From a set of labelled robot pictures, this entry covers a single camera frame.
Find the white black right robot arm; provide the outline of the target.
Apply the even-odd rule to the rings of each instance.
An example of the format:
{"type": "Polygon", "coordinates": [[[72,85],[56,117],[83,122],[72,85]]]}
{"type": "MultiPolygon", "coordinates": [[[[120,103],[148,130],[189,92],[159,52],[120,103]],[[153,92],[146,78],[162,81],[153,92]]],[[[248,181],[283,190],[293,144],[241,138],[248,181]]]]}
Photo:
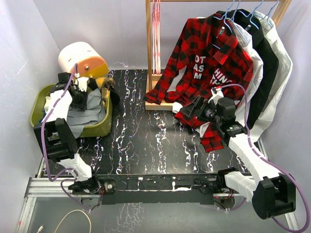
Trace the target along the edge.
{"type": "Polygon", "coordinates": [[[249,179],[234,168],[219,171],[216,185],[221,192],[231,189],[239,192],[251,201],[261,219],[296,209],[296,186],[287,175],[270,165],[252,144],[246,127],[236,121],[234,100],[227,97],[206,100],[198,96],[180,111],[187,117],[195,116],[200,121],[215,124],[221,140],[240,157],[251,173],[249,179]]]}

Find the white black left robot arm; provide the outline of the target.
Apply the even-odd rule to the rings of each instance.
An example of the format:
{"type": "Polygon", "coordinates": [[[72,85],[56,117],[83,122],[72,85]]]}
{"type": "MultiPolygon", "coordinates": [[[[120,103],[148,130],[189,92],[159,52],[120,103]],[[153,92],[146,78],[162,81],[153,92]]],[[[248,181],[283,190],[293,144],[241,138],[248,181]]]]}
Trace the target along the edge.
{"type": "Polygon", "coordinates": [[[95,171],[78,153],[78,146],[68,123],[71,107],[86,109],[89,79],[73,73],[59,73],[59,82],[50,89],[48,110],[40,123],[34,125],[34,133],[40,145],[44,161],[52,161],[64,167],[74,177],[69,186],[73,192],[95,194],[100,181],[95,171]]]}

